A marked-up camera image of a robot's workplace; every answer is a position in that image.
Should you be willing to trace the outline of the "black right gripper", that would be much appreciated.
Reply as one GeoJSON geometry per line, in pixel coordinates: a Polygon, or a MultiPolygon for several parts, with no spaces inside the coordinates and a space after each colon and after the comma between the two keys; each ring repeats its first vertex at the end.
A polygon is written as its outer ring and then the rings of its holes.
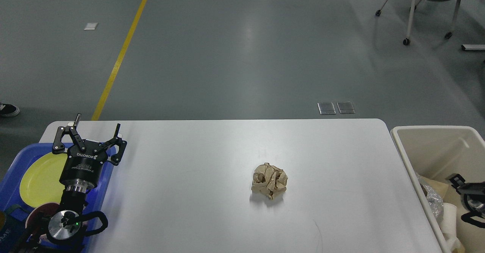
{"type": "Polygon", "coordinates": [[[469,211],[461,215],[461,220],[484,229],[485,182],[467,183],[464,177],[458,173],[453,173],[445,179],[456,191],[460,191],[462,205],[469,211]]]}

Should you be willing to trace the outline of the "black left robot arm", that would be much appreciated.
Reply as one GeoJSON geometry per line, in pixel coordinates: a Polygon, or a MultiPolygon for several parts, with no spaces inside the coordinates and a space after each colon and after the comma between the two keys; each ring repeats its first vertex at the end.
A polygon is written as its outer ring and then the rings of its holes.
{"type": "Polygon", "coordinates": [[[66,155],[59,176],[64,186],[59,206],[52,215],[30,213],[31,225],[25,227],[11,253],[79,253],[84,249],[83,239],[108,227],[102,211],[85,211],[87,196],[98,187],[104,165],[120,164],[128,143],[119,132],[120,123],[107,141],[81,138],[77,131],[80,117],[78,114],[71,124],[59,126],[53,140],[52,154],[66,155]]]}

